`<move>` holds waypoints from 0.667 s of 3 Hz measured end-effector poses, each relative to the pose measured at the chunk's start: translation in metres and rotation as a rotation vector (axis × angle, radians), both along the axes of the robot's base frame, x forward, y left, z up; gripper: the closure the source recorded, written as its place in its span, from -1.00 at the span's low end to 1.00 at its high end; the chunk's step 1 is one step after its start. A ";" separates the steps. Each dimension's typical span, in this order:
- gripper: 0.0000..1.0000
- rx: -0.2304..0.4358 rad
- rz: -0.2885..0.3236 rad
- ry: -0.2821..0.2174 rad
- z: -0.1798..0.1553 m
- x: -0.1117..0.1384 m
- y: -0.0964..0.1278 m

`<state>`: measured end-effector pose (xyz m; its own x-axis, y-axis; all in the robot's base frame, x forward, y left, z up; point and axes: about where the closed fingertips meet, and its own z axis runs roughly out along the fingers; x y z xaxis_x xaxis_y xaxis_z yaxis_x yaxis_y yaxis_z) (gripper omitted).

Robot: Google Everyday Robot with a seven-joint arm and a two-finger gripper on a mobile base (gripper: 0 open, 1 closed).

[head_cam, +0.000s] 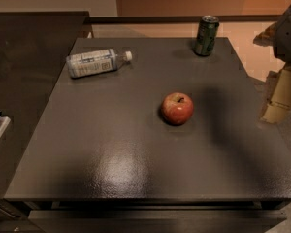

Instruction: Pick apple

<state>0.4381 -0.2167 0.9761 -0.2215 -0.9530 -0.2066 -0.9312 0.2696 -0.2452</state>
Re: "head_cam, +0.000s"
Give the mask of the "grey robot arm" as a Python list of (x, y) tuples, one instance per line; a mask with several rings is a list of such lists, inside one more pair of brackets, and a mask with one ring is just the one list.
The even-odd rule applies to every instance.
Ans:
[(253, 43), (272, 46), (274, 57), (284, 62), (278, 72), (269, 72), (259, 116), (267, 123), (280, 123), (291, 110), (291, 5), (277, 22), (259, 33)]

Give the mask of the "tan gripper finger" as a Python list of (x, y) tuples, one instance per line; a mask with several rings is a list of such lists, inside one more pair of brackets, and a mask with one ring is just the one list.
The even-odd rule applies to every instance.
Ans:
[(276, 32), (276, 22), (267, 27), (264, 31), (259, 33), (254, 39), (253, 43), (258, 46), (267, 47), (273, 44)]
[(284, 121), (290, 110), (291, 63), (286, 63), (279, 72), (269, 72), (260, 119), (267, 123), (280, 123)]

